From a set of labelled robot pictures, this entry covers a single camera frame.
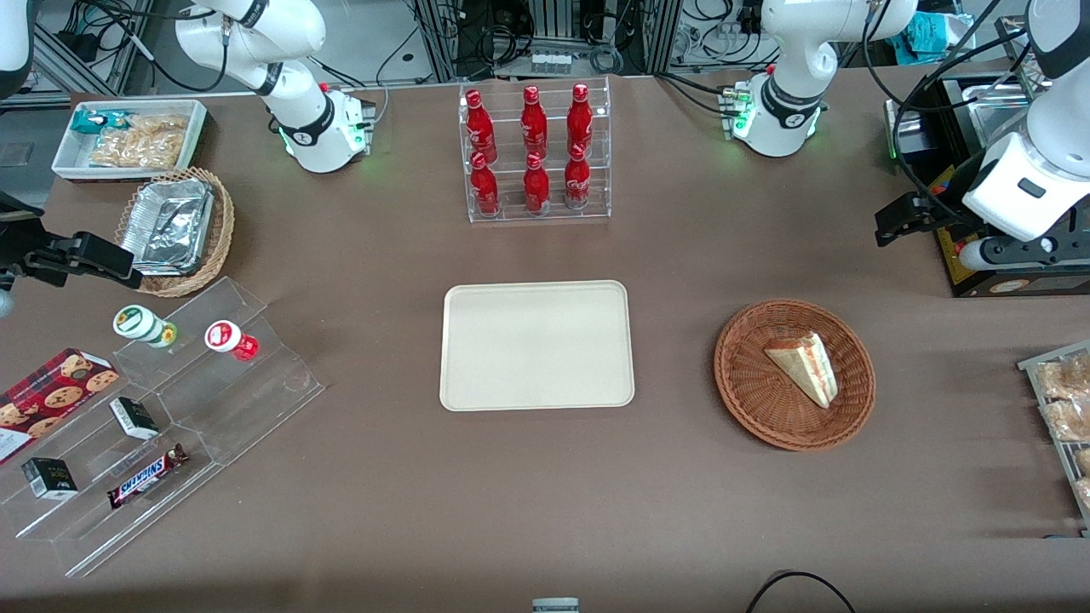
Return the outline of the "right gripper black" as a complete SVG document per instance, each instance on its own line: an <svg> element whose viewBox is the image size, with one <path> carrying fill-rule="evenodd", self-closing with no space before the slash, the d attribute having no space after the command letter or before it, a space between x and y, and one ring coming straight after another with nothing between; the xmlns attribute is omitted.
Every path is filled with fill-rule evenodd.
<svg viewBox="0 0 1090 613"><path fill-rule="evenodd" d="M102 237L47 232L34 213L3 213L1 221L1 286L12 287L19 277L65 286L70 275L90 274L129 289L141 286L143 275L133 267L128 249Z"/></svg>

